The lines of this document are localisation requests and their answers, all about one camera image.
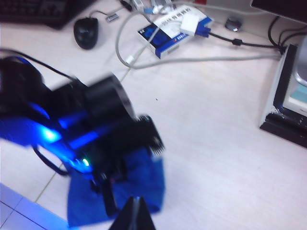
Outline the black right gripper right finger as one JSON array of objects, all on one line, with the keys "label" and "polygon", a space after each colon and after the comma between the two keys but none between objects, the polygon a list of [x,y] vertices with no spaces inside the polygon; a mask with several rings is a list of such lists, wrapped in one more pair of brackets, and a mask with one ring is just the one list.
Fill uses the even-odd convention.
[{"label": "black right gripper right finger", "polygon": [[155,225],[151,214],[143,197],[139,198],[139,207],[137,212],[137,229],[138,230],[155,230]]}]

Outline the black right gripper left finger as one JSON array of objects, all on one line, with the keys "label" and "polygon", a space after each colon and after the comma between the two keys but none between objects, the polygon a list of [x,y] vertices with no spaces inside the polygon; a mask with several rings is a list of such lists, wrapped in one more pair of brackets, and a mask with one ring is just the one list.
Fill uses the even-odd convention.
[{"label": "black right gripper left finger", "polygon": [[110,226],[109,230],[130,230],[134,209],[134,198],[130,197],[120,213]]}]

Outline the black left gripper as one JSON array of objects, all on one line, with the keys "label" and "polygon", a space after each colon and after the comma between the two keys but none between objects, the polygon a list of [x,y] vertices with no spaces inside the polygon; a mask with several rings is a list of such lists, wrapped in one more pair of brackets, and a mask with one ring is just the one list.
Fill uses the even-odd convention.
[{"label": "black left gripper", "polygon": [[90,188],[100,190],[108,217],[118,212],[112,179],[127,177],[125,158],[138,150],[144,150],[149,158],[154,155],[154,122],[152,119],[129,119],[112,128],[91,143],[89,164],[92,167]]}]

